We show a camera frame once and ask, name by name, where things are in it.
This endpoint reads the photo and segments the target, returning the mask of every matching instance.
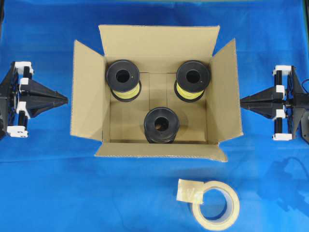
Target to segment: white bracket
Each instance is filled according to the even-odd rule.
[[[277,133],[272,136],[275,141],[289,141],[292,140],[292,134],[287,133]]]
[[[28,120],[31,119],[27,109],[26,109],[26,102],[25,101],[18,101],[18,104],[17,104],[17,109],[16,109],[16,113],[19,114],[19,111],[25,111],[25,115],[26,117],[28,118]]]
[[[19,81],[19,92],[21,93],[23,90],[21,90],[22,85],[28,85],[29,83],[29,78],[21,78]]]
[[[280,118],[285,118],[286,117],[286,115],[285,115],[285,107],[284,106],[282,106],[282,109],[276,109],[276,116],[272,120],[275,120],[278,117],[280,117]]]
[[[282,71],[282,75],[288,75],[292,71],[291,65],[276,65],[272,75],[276,75],[277,71]]]
[[[28,131],[24,126],[8,126],[7,132],[11,137],[27,138]]]
[[[31,62],[28,62],[28,61],[22,61],[22,62],[15,62],[15,68],[17,69],[17,72],[19,75],[22,75],[24,74],[24,68],[25,67],[29,67],[30,68],[30,73],[32,75],[34,75],[34,70],[32,68],[32,64]]]
[[[282,100],[285,98],[285,87],[284,86],[276,85],[276,92],[283,94]]]

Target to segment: yellow wire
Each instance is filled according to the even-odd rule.
[[[177,83],[177,92],[179,93],[180,96],[182,96],[183,98],[185,99],[188,99],[188,100],[192,100],[192,99],[195,99],[197,97],[199,97],[201,94],[203,94],[204,91],[201,91],[201,92],[198,92],[198,93],[190,93],[190,92],[187,92],[185,90],[183,90]]]
[[[113,91],[113,93],[121,98],[121,99],[130,99],[130,98],[134,98],[136,95],[138,95],[140,91],[140,84],[138,83],[134,89],[128,91],[128,92],[124,92],[124,93],[121,93],[121,92],[116,92],[116,91]]]

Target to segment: masking tape roll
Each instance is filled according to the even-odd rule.
[[[205,192],[216,189],[220,191],[226,200],[225,213],[216,220],[207,220],[201,213],[200,204],[203,203]],[[193,216],[198,223],[206,230],[222,231],[234,224],[239,215],[239,199],[235,191],[227,184],[219,181],[206,183],[199,181],[181,180],[178,181],[177,200],[191,203]]]

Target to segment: blue cloth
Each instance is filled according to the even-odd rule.
[[[99,24],[220,25],[214,53],[236,38],[245,97],[273,85],[276,64],[295,65],[300,80],[309,76],[303,11],[300,0],[6,0],[0,76],[12,61],[30,60],[35,80],[70,97],[73,41],[102,54]],[[188,204],[176,201],[178,178],[235,189],[240,215],[227,231],[307,231],[308,144],[299,135],[274,142],[272,121],[241,112],[244,136],[220,144],[228,163],[95,158],[99,142],[69,135],[70,105],[31,119],[29,138],[0,142],[0,231],[204,231]]]

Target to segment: open cardboard box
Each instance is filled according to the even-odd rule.
[[[236,42],[214,57],[220,27],[101,25],[105,56],[80,42],[74,46],[71,135],[103,141],[99,157],[182,157],[227,161],[219,143],[241,136]],[[142,89],[132,102],[119,102],[105,82],[109,64],[134,62]],[[174,92],[176,71],[185,61],[209,66],[204,96],[186,103]],[[181,123],[173,144],[149,144],[143,122],[149,110],[165,106]]]

